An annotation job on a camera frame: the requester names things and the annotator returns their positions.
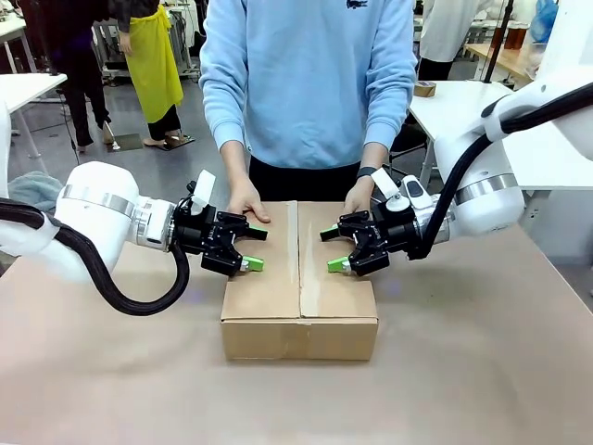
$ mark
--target white table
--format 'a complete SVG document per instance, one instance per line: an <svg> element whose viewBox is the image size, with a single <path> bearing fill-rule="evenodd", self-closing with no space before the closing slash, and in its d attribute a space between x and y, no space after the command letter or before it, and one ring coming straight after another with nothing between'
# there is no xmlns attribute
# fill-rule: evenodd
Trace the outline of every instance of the white table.
<svg viewBox="0 0 593 445"><path fill-rule="evenodd" d="M27 42L27 36L25 35L26 27L27 23L25 22L25 20L21 19L14 12L8 14L6 21L0 21L0 42L4 44L6 55L8 56L8 63L10 63L10 68L12 69L12 72L15 74L17 73L17 67L15 66L15 61L12 57L12 53L10 51L10 47L8 46L8 42L16 39L20 39L22 41L22 45L25 48L25 55L27 56L27 62L29 63L29 68L31 69L31 72L37 72L37 69L35 67L35 61L33 60L31 49L29 48L29 42Z"/></svg>
<svg viewBox="0 0 593 445"><path fill-rule="evenodd" d="M482 110L511 90L500 83L437 82L434 97L414 97L410 111L430 139L420 181L428 185L435 165L433 142L480 116ZM593 190L593 162L581 157L551 124L512 134L504 140L517 183L533 192L522 219L528 229L553 190Z"/></svg>
<svg viewBox="0 0 593 445"><path fill-rule="evenodd" d="M0 98L6 102L8 111L13 114L21 135L27 139L29 158L38 159L43 172L47 172L47 170L20 109L67 79L66 74L57 76L41 73L0 75Z"/></svg>

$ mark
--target small box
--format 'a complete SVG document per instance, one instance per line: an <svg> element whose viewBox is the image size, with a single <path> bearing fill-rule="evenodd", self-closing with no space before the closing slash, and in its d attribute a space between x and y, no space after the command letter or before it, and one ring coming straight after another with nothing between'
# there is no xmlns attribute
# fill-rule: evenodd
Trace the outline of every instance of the small box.
<svg viewBox="0 0 593 445"><path fill-rule="evenodd" d="M319 235L342 208L269 203L268 240L236 243L243 254L264 259L265 268L227 284L221 327L228 359L372 357L378 319L371 281L328 273L327 261L349 255L354 245L341 239L323 243Z"/></svg>
<svg viewBox="0 0 593 445"><path fill-rule="evenodd" d="M436 94L436 83L418 81L414 85L414 95L418 97L432 97Z"/></svg>

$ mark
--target black trousers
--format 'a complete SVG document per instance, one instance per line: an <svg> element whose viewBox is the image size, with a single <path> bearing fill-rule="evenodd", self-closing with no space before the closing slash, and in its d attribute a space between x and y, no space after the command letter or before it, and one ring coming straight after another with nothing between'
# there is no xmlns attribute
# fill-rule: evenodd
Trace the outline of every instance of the black trousers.
<svg viewBox="0 0 593 445"><path fill-rule="evenodd" d="M99 128L102 129L105 122L111 122L105 106L103 78L96 63L95 53L89 42L88 48L63 53L54 63L58 71L68 76L62 90L76 129L76 141L79 146L88 146L93 143L93 138L89 133L84 96L91 99L93 114Z"/></svg>
<svg viewBox="0 0 593 445"><path fill-rule="evenodd" d="M167 132L174 132L181 129L182 124L179 121L179 116L177 116L177 108L174 105L169 108L169 111L167 111L167 114L163 116L163 119L156 121L155 123L148 124L150 137L152 137L155 141L164 141L165 137L167 136Z"/></svg>
<svg viewBox="0 0 593 445"><path fill-rule="evenodd" d="M326 170L282 169L251 157L249 178L262 201L344 202L360 163Z"/></svg>
<svg viewBox="0 0 593 445"><path fill-rule="evenodd" d="M434 62L428 58L423 58L418 68L418 80L446 81L452 67L453 62Z"/></svg>

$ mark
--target box flap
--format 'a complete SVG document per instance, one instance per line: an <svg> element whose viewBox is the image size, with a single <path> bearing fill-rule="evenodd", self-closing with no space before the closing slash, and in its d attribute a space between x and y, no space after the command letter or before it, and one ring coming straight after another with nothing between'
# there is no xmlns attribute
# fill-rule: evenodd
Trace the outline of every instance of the box flap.
<svg viewBox="0 0 593 445"><path fill-rule="evenodd" d="M268 230L265 242L237 240L242 255L265 260L262 273L238 274L229 280L222 320L244 318L298 318L298 217L296 202L267 203L270 224L248 216L256 227Z"/></svg>
<svg viewBox="0 0 593 445"><path fill-rule="evenodd" d="M352 241L335 239L323 243L319 233L337 221L341 203L298 203L300 313L303 317L377 318L368 278L328 273L327 261L347 257Z"/></svg>

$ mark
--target silver metal ring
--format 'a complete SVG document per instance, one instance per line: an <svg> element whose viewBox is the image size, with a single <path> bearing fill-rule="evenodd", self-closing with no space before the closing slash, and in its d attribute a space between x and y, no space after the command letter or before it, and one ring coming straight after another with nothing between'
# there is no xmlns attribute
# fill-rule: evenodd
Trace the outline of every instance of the silver metal ring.
<svg viewBox="0 0 593 445"><path fill-rule="evenodd" d="M464 202L471 201L477 197L488 195L505 188L516 187L517 178L512 173L500 174L499 176L493 176L492 178L479 181L477 183L470 184L458 190L455 195L455 202L460 206Z"/></svg>
<svg viewBox="0 0 593 445"><path fill-rule="evenodd" d="M132 217L135 205L123 197L112 195L110 193L97 193L89 187L76 187L73 185L66 185L64 194L65 199L76 199L79 201L96 204L97 206L105 207L121 213L128 218Z"/></svg>

